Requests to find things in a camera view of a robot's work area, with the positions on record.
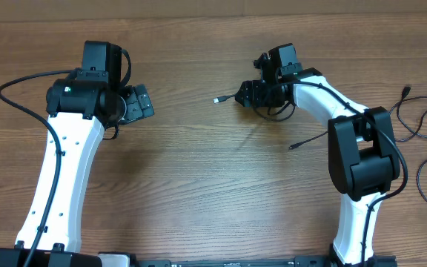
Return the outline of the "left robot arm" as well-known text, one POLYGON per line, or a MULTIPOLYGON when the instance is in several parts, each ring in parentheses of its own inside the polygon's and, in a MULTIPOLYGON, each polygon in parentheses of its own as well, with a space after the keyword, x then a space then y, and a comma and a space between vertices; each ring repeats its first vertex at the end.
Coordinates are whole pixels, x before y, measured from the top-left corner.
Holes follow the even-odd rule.
POLYGON ((86 41, 82 66, 58 70, 47 90, 47 118, 0 99, 47 128, 42 169, 29 213, 13 248, 0 248, 0 266, 137 266, 133 254, 81 253, 81 218, 87 181, 105 131, 154 114, 144 85, 130 86, 122 60, 129 53, 110 42, 86 41))

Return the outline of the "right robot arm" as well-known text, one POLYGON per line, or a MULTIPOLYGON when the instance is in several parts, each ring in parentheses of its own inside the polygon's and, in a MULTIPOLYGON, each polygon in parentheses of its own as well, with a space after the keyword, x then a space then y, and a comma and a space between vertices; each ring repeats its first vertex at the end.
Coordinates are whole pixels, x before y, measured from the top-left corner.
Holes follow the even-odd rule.
POLYGON ((341 197, 337 234, 325 266, 396 266, 394 256, 378 256, 373 250, 378 210, 400 175, 388 111, 350 100, 317 69, 303 68, 292 44, 262 53, 253 65, 260 78, 241 84, 234 95, 239 104, 255 112, 300 108, 326 128, 328 172, 341 197))

